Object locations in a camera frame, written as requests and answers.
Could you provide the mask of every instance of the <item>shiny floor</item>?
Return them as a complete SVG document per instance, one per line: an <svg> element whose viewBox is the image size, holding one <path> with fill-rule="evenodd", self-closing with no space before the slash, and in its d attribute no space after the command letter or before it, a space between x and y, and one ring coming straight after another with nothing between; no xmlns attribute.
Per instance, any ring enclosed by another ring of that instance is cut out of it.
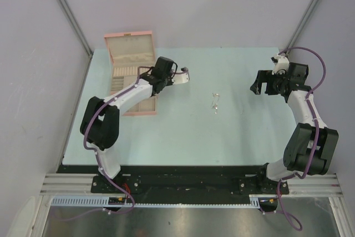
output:
<svg viewBox="0 0 355 237"><path fill-rule="evenodd" d="M54 215L70 218L89 208L52 207L43 236L340 236L327 198L283 201L302 222L302 232L293 230L283 215L263 216L256 209L137 208L124 215L97 211L63 222Z"/></svg>

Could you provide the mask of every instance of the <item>pink box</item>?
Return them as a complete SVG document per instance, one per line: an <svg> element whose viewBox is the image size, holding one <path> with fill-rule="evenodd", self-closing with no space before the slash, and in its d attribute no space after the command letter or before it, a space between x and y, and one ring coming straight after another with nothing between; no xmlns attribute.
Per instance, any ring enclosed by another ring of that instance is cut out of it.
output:
<svg viewBox="0 0 355 237"><path fill-rule="evenodd" d="M139 66L155 65L152 31L110 33L105 34L104 39L113 65L110 94L134 82ZM157 97L143 100L124 115L156 115L156 101Z"/></svg>

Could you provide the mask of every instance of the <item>wall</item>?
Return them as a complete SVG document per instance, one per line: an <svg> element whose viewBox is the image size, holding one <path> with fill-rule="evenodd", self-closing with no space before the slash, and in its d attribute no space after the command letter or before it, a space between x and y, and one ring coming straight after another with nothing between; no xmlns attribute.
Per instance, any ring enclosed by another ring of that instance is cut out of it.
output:
<svg viewBox="0 0 355 237"><path fill-rule="evenodd" d="M0 236L67 136L84 54L56 0L0 0Z"/></svg>
<svg viewBox="0 0 355 237"><path fill-rule="evenodd" d="M354 0L322 0L297 45L314 49L326 62L327 76L315 92L315 103L323 120L339 131L339 142L331 164L338 174L349 210L355 210L354 152ZM293 59L310 65L308 83L318 83L322 67L316 57L296 52Z"/></svg>
<svg viewBox="0 0 355 237"><path fill-rule="evenodd" d="M92 48L153 30L156 47L285 47L310 0L67 0Z"/></svg>

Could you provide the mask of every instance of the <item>white table surface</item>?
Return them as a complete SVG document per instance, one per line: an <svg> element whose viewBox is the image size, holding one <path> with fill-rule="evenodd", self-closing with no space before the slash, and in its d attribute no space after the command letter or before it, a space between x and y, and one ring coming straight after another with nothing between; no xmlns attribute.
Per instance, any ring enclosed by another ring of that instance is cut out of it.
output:
<svg viewBox="0 0 355 237"><path fill-rule="evenodd" d="M121 117L117 157L125 165L259 165L279 160L296 123L283 97L249 90L260 69L272 69L277 48L156 49L188 67L191 81L166 87L155 116ZM110 89L105 49L95 50L64 165L96 165L79 127L92 96ZM218 114L211 108L219 93Z"/></svg>

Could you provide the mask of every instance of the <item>box lid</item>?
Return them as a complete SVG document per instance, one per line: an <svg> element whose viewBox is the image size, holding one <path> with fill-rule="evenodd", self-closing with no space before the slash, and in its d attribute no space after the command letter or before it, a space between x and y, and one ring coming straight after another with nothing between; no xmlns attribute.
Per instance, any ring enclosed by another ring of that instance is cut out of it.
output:
<svg viewBox="0 0 355 237"><path fill-rule="evenodd" d="M111 33L104 38L114 67L138 67L155 63L152 31Z"/></svg>

